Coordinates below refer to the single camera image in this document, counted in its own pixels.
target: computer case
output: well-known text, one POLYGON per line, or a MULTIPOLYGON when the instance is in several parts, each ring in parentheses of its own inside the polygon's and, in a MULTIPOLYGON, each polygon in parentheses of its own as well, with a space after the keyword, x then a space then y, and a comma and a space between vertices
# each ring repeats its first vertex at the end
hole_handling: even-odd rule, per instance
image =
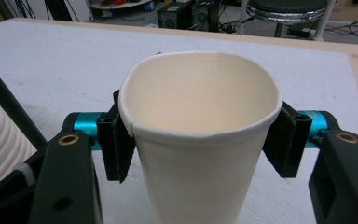
POLYGON ((192 6, 193 30, 217 32, 219 26, 219 1, 199 0, 192 6))
POLYGON ((168 29, 187 30, 192 26, 191 6, 194 0, 186 3, 170 2, 158 12, 158 27, 168 29))

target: stool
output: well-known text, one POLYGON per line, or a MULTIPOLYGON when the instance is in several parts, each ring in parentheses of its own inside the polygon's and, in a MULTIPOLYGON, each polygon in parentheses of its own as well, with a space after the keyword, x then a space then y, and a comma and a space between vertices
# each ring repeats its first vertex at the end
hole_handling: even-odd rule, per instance
POLYGON ((316 21, 326 6, 326 0, 249 0, 246 12, 261 21, 277 22, 274 36, 280 37, 284 24, 316 21))

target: cup body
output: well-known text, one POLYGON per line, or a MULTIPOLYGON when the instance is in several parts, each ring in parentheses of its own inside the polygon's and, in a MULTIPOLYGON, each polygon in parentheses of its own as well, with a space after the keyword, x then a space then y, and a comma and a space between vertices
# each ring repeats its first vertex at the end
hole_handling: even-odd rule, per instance
POLYGON ((156 223, 236 223, 282 107, 266 70, 226 53, 160 54, 130 70, 118 106, 156 223))

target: stool leg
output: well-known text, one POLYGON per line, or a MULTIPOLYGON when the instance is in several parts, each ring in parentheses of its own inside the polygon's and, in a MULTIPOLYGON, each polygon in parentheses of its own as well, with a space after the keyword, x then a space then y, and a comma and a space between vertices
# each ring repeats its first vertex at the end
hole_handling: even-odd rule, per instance
POLYGON ((274 35, 274 37, 281 37, 282 28, 283 28, 283 24, 282 24, 282 23, 278 23, 278 24, 277 24, 277 27, 275 28, 275 35, 274 35))

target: gray floor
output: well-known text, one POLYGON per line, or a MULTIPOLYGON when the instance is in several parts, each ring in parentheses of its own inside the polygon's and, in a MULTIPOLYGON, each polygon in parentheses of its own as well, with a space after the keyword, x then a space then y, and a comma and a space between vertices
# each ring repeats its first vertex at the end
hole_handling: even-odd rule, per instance
MULTIPOLYGON (((154 4, 155 9, 151 12, 146 12, 144 6, 116 9, 113 11, 113 17, 110 18, 101 18, 101 11, 96 10, 93 13, 94 19, 90 22, 158 28, 157 11, 164 6, 164 3, 155 1, 154 4)), ((236 34, 233 35, 239 33, 240 25, 242 25, 242 29, 246 35, 274 36, 276 26, 274 22, 258 20, 248 21, 242 24, 235 22, 241 18, 240 7, 224 7, 221 5, 220 12, 222 12, 219 19, 221 23, 229 21, 231 24, 235 24, 236 34)), ((289 26, 283 27, 282 38, 307 39, 296 35, 288 35, 286 33, 288 29, 289 26)), ((325 42, 358 44, 358 23, 352 24, 351 21, 330 21, 324 30, 323 39, 325 42)))

